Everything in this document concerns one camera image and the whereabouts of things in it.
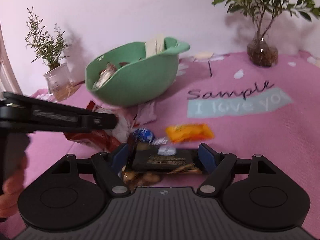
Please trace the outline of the person's left hand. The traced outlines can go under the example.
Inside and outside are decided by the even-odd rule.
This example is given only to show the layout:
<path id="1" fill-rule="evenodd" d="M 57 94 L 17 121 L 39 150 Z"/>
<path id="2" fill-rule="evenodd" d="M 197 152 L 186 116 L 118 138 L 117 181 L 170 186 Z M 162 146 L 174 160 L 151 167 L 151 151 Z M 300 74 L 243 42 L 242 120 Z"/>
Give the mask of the person's left hand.
<path id="1" fill-rule="evenodd" d="M 28 158 L 24 156 L 14 174 L 8 178 L 2 187 L 1 219 L 13 216 L 17 211 L 18 197 L 24 189 L 25 170 L 28 167 Z"/>

